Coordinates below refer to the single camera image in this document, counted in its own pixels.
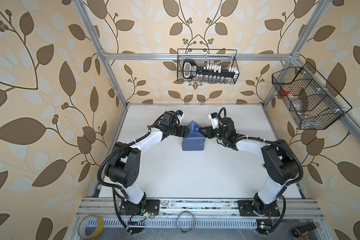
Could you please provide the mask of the blue wrapping paper sheet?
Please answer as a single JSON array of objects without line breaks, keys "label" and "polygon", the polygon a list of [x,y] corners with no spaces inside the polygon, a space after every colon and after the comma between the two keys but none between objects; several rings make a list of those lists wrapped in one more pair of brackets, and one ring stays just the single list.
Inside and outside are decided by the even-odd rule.
[{"label": "blue wrapping paper sheet", "polygon": [[183,151],[203,151],[205,147],[206,137],[200,132],[201,126],[195,121],[188,124],[190,133],[183,138],[182,150]]}]

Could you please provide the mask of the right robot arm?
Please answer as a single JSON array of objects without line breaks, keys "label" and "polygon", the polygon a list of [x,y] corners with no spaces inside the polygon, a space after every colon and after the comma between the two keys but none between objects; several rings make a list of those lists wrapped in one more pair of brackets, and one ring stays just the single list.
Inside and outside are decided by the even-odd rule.
[{"label": "right robot arm", "polygon": [[255,194],[250,210],[258,216],[266,215],[283,196],[285,190],[298,183],[304,175],[303,166],[286,141],[268,141],[238,134],[234,121],[227,117],[226,108],[209,115],[211,126],[201,128],[208,139],[222,141],[222,145],[235,151],[248,152],[263,157],[263,167],[268,177]]}]

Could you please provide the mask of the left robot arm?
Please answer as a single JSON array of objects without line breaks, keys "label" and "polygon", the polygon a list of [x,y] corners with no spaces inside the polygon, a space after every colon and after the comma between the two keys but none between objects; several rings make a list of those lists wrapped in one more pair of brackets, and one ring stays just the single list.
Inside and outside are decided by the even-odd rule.
[{"label": "left robot arm", "polygon": [[154,145],[169,136],[185,138],[190,130],[181,124],[184,113],[166,111],[148,126],[148,132],[130,143],[115,143],[112,152],[101,164],[97,179],[100,185],[109,187],[116,196],[119,190],[124,206],[133,214],[146,210],[146,193],[139,187],[137,178],[141,156]]}]

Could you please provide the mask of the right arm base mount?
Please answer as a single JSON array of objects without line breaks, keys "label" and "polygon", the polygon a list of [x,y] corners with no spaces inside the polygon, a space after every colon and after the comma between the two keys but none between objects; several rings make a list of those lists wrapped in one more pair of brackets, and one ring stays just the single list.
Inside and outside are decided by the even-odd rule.
[{"label": "right arm base mount", "polygon": [[240,200],[238,209],[241,217],[280,217],[279,207],[277,202],[269,205],[263,204],[261,201],[254,200]]}]

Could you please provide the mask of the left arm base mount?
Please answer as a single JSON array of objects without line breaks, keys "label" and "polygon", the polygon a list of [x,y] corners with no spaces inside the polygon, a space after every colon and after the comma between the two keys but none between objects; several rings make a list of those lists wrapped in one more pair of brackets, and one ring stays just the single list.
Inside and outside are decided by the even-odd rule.
[{"label": "left arm base mount", "polygon": [[122,201],[121,211],[126,216],[148,214],[149,217],[153,217],[159,214],[160,203],[160,200],[157,199],[143,199],[138,205],[129,201]]}]

